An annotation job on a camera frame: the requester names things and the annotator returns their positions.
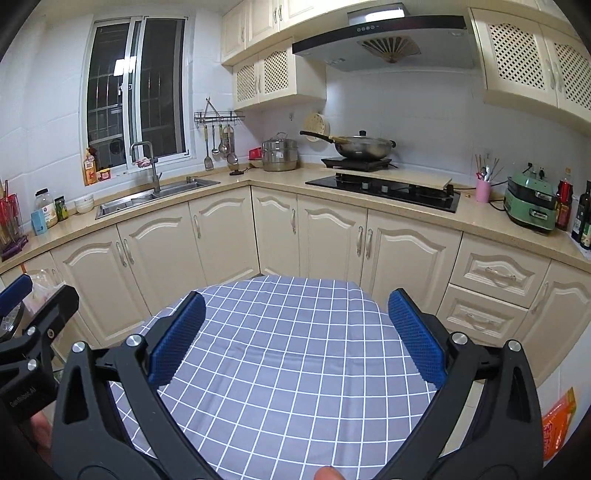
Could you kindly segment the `person's left hand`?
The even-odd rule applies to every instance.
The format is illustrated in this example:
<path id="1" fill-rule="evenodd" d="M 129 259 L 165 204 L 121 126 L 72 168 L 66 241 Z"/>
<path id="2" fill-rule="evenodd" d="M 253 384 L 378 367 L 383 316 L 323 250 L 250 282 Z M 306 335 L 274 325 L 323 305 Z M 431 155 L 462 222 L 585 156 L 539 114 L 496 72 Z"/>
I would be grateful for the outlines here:
<path id="1" fill-rule="evenodd" d="M 52 465 L 52 424 L 43 411 L 18 425 L 29 446 L 49 466 Z"/>

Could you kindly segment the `person's right hand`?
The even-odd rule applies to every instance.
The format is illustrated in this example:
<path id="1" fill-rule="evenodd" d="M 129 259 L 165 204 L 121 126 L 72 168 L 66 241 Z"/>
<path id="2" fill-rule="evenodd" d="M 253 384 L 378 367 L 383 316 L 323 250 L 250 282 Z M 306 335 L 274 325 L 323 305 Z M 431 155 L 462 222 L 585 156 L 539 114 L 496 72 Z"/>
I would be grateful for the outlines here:
<path id="1" fill-rule="evenodd" d="M 315 472 L 314 480 L 346 480 L 338 469 L 332 466 L 324 466 Z"/>

